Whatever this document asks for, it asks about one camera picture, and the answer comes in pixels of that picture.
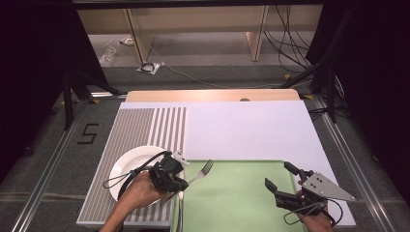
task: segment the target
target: green cutting board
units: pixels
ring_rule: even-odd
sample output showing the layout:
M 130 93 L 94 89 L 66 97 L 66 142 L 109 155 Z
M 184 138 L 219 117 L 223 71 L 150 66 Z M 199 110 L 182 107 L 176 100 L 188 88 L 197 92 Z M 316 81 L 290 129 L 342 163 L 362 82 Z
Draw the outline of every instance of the green cutting board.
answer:
M 206 160 L 191 160 L 185 168 L 185 180 L 190 180 Z M 278 190 L 296 191 L 292 174 L 281 160 L 218 160 L 210 173 L 193 182 L 184 191 L 184 232 L 302 232 L 300 223 L 288 225 L 283 216 L 289 211 L 276 206 L 276 200 L 265 188 L 265 177 Z M 171 231 L 176 231 L 178 200 Z M 288 222 L 298 220 L 295 215 Z

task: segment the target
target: floor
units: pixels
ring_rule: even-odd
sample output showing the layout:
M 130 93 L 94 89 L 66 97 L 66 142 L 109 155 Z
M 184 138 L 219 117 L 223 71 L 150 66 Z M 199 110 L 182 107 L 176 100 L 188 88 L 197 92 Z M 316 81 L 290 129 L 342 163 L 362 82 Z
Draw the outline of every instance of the floor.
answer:
M 296 44 L 299 46 L 309 44 L 313 33 L 301 32 L 300 34 L 304 40 L 301 41 L 294 35 Z M 282 33 L 272 33 L 272 36 L 280 40 Z M 161 88 L 164 82 L 155 79 L 157 76 L 160 77 L 161 73 L 151 76 L 151 79 L 137 80 L 140 81 L 139 84 L 147 84 L 145 86 L 130 85 L 129 79 L 118 76 L 118 73 L 129 73 L 128 78 L 138 75 L 133 47 L 120 44 L 120 41 L 128 37 L 129 35 L 90 36 L 98 58 L 101 58 L 110 46 L 116 49 L 112 68 L 104 68 L 108 82 L 124 88 Z M 213 67 L 221 71 L 242 69 L 243 72 L 252 73 L 276 66 L 283 70 L 283 72 L 278 72 L 280 74 L 277 80 L 285 81 L 286 76 L 295 76 L 302 68 L 295 65 L 289 58 L 279 56 L 269 43 L 268 37 L 270 36 L 264 37 L 259 61 L 252 62 L 243 33 L 158 35 L 148 61 L 166 63 L 188 78 L 178 79 L 177 84 L 173 83 L 173 85 L 166 82 L 168 89 L 184 89 L 187 87 L 186 82 L 190 81 L 196 82 L 194 88 L 216 88 L 215 82 L 204 81 L 200 78 L 203 72 L 201 67 L 205 69 Z M 294 49 L 295 47 L 285 45 L 283 52 L 292 54 Z M 304 54 L 306 50 L 301 48 L 301 52 Z M 185 71 L 192 69 L 196 72 L 186 74 Z M 229 79 L 229 76 L 223 76 L 223 78 L 225 82 L 218 82 L 218 85 L 237 86 L 235 79 Z M 307 78 L 295 86 L 300 94 L 308 93 L 309 81 L 310 79 Z M 261 85 L 268 88 L 274 87 L 267 83 L 261 83 Z M 322 96 L 317 96 L 314 101 L 305 99 L 307 109 L 312 110 L 324 106 L 322 98 Z M 76 226 L 75 221 L 92 181 L 92 173 L 95 173 L 98 166 L 103 144 L 106 142 L 115 119 L 116 109 L 123 100 L 95 99 L 77 103 L 74 109 L 81 117 L 76 119 L 79 126 L 73 128 L 73 134 L 62 130 L 65 123 L 64 105 L 61 99 L 56 102 L 54 115 L 49 117 L 44 129 L 39 131 L 33 143 L 34 156 L 21 158 L 0 185 L 0 231 L 13 230 L 15 221 L 21 217 L 20 213 L 24 212 L 23 209 L 27 206 L 26 202 L 32 199 L 30 196 L 35 195 L 35 190 L 41 185 L 44 185 L 44 193 L 39 196 L 40 201 L 35 207 L 35 214 L 29 218 L 27 228 L 21 231 L 91 231 Z M 383 167 L 372 158 L 371 149 L 366 145 L 366 139 L 362 137 L 360 128 L 355 124 L 354 119 L 349 118 L 344 111 L 337 113 L 336 125 L 327 123 L 326 116 L 322 114 L 311 114 L 311 117 L 339 185 L 358 196 L 357 202 L 349 204 L 357 226 L 339 227 L 337 231 L 410 231 L 408 220 L 410 209 L 395 190 Z M 78 145 L 78 142 L 87 139 L 81 135 L 83 133 L 81 126 L 96 122 L 99 124 L 97 127 L 90 127 L 90 132 L 96 130 L 95 133 L 99 135 L 96 136 L 94 143 L 90 146 Z M 337 137 L 345 139 L 345 142 L 337 144 Z M 346 165 L 346 159 L 352 158 L 358 164 L 359 171 L 365 177 L 364 180 L 360 178 L 358 180 L 355 175 L 351 174 L 352 169 L 349 165 Z M 54 169 L 49 170 L 48 182 L 42 182 L 42 179 L 47 179 L 42 175 L 43 171 L 49 167 L 47 163 L 50 160 L 56 165 Z M 372 206 L 382 211 L 372 211 Z

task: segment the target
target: gray carpet floor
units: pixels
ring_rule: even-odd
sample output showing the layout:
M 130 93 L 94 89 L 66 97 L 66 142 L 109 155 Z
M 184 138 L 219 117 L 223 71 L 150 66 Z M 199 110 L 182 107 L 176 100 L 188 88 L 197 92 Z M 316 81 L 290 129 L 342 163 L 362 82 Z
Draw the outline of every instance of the gray carpet floor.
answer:
M 283 83 L 284 75 L 289 73 L 280 66 L 272 65 L 172 65 L 172 67 L 179 73 L 166 67 L 161 67 L 155 75 L 137 72 L 136 67 L 114 67 L 103 69 L 103 71 L 109 84 L 123 91 L 219 87 L 272 88 Z M 308 83 L 298 84 L 295 88 L 300 94 L 308 93 Z M 95 86 L 90 86 L 90 90 L 92 92 L 101 91 Z M 90 231 L 90 229 L 77 226 L 75 222 L 122 101 L 106 98 L 99 99 L 98 102 L 86 102 L 67 150 L 52 177 L 28 231 Z M 12 230 L 15 219 L 39 181 L 63 134 L 65 116 L 64 105 L 61 102 L 61 99 L 57 100 L 54 105 L 55 114 L 48 116 L 43 129 L 39 131 L 33 142 L 34 155 L 22 157 L 0 185 L 0 232 Z M 304 102 L 307 110 L 316 108 L 312 100 L 304 100 Z M 77 104 L 73 106 L 74 110 L 78 108 Z M 357 196 L 358 199 L 354 203 L 349 203 L 357 226 L 337 228 L 336 231 L 378 231 L 377 224 L 341 158 L 322 116 L 317 119 L 314 115 L 311 116 L 340 186 Z M 92 144 L 78 144 L 78 142 L 89 140 L 89 137 L 81 135 L 87 124 L 98 124 L 89 128 L 89 132 L 94 132 L 97 136 Z M 354 119 L 348 117 L 344 110 L 337 111 L 337 125 L 397 231 L 410 231 L 410 209 L 396 191 L 383 167 L 371 158 L 371 149 L 367 146 L 360 127 L 356 125 Z

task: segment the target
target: table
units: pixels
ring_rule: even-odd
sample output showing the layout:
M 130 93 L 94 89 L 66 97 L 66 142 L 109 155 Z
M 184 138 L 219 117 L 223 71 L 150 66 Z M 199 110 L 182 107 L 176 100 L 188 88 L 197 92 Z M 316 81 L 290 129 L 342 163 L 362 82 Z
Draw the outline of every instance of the table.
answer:
M 256 108 L 262 109 L 260 114 L 249 113 L 252 111 L 255 112 L 254 110 Z M 228 112 L 234 113 L 238 115 L 238 117 L 223 117 L 221 115 L 223 115 L 224 112 L 221 109 L 228 109 Z M 155 131 L 154 133 L 141 132 L 145 135 L 141 134 L 139 137 L 146 136 L 147 139 L 136 139 L 137 141 L 135 142 L 133 139 L 135 135 L 133 134 L 135 134 L 136 131 L 143 131 L 143 128 L 146 130 L 147 126 L 144 125 L 154 125 L 154 123 L 150 121 L 152 117 L 156 118 L 153 119 L 153 121 L 162 119 L 162 121 L 165 122 L 166 120 L 164 119 L 166 119 L 166 117 L 163 115 L 171 114 L 175 115 L 172 117 L 173 122 L 180 122 L 179 127 L 164 126 L 164 124 L 157 126 L 155 129 L 151 127 L 148 131 Z M 235 121 L 247 119 L 247 117 L 254 117 L 255 115 L 258 119 L 251 127 L 240 125 Z M 286 126 L 286 124 L 283 123 L 283 120 L 288 119 L 288 117 L 295 119 L 295 122 L 292 122 L 292 126 Z M 133 123 L 138 120 L 142 120 L 143 123 Z M 226 120 L 231 122 L 230 128 L 226 126 Z M 263 145 L 264 140 L 258 140 L 256 137 L 266 137 L 266 132 L 261 130 L 269 130 L 271 126 L 269 125 L 270 122 L 275 122 L 273 126 L 277 131 L 272 130 L 272 132 L 269 131 L 269 133 L 271 136 L 274 136 L 276 133 L 275 137 L 278 140 L 278 144 L 285 143 L 286 141 L 295 141 L 300 138 L 300 136 L 305 135 L 308 135 L 308 140 L 298 141 L 298 143 L 301 144 L 300 146 L 291 146 L 292 148 L 290 150 L 287 149 L 287 151 L 285 151 L 286 149 L 281 149 L 280 145 L 274 145 L 277 147 L 277 153 L 286 154 L 286 157 L 280 157 L 275 154 L 272 156 L 268 154 L 268 156 L 264 151 L 264 148 L 266 148 L 266 145 Z M 219 145 L 217 152 L 215 152 L 215 146 L 210 146 L 209 144 L 204 145 L 204 143 L 210 142 L 211 144 L 216 144 L 215 140 L 219 140 L 219 138 L 217 134 L 213 133 L 213 131 L 216 131 L 215 128 L 219 129 L 218 134 L 224 133 L 222 127 L 219 127 L 219 123 L 225 125 L 224 128 L 226 132 L 242 130 L 245 131 L 245 133 L 235 132 L 235 134 L 251 134 L 252 137 L 255 137 L 254 143 L 240 142 L 238 146 L 235 147 L 229 144 L 224 144 L 224 146 Z M 152 141 L 149 142 L 150 145 L 158 145 L 168 150 L 181 149 L 183 150 L 183 154 L 187 154 L 186 158 L 191 160 L 205 160 L 209 158 L 213 160 L 232 160 L 229 156 L 230 153 L 226 151 L 235 154 L 235 160 L 246 160 L 249 159 L 249 153 L 247 154 L 247 152 L 243 151 L 248 151 L 250 149 L 250 147 L 248 147 L 249 145 L 255 147 L 255 149 L 251 148 L 254 151 L 253 159 L 286 159 L 297 166 L 302 166 L 306 165 L 309 159 L 312 159 L 311 151 L 314 151 L 314 158 L 317 162 L 309 167 L 312 169 L 320 168 L 323 174 L 331 180 L 336 181 L 317 134 L 315 134 L 311 120 L 308 117 L 304 103 L 299 100 L 295 90 L 134 91 L 129 93 L 126 102 L 124 102 L 119 109 L 107 145 L 102 154 L 102 160 L 99 164 L 93 184 L 87 194 L 77 224 L 88 227 L 99 227 L 103 225 L 104 220 L 114 204 L 114 200 L 107 190 L 101 187 L 101 182 L 106 180 L 107 174 L 116 159 L 136 146 L 147 145 L 146 140 Z M 291 156 L 291 154 L 301 153 L 304 153 L 302 157 Z M 173 217 L 172 206 L 173 203 L 171 202 L 171 204 L 167 205 L 166 209 L 159 209 L 158 206 L 154 205 L 149 209 L 135 211 L 127 218 L 125 225 L 138 228 L 167 228 L 170 226 L 170 221 Z M 355 222 L 347 205 L 342 204 L 342 207 L 344 208 L 345 215 L 341 224 L 354 225 Z

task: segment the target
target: silver fork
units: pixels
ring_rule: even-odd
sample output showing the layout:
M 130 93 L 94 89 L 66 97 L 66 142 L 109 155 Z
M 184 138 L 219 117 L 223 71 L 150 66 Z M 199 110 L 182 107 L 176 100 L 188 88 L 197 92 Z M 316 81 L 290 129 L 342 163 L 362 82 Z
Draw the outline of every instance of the silver fork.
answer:
M 204 167 L 202 167 L 202 169 L 198 172 L 198 174 L 196 174 L 196 176 L 194 178 L 192 178 L 190 181 L 188 181 L 188 185 L 190 185 L 192 182 L 204 178 L 206 175 L 208 175 L 209 171 L 212 168 L 212 165 L 214 165 L 214 162 L 209 159 Z M 174 192 L 172 194 L 170 194 L 169 196 L 167 196 L 164 200 L 161 200 L 160 206 L 164 206 L 166 205 L 172 198 L 175 197 L 176 194 L 178 194 L 180 191 Z

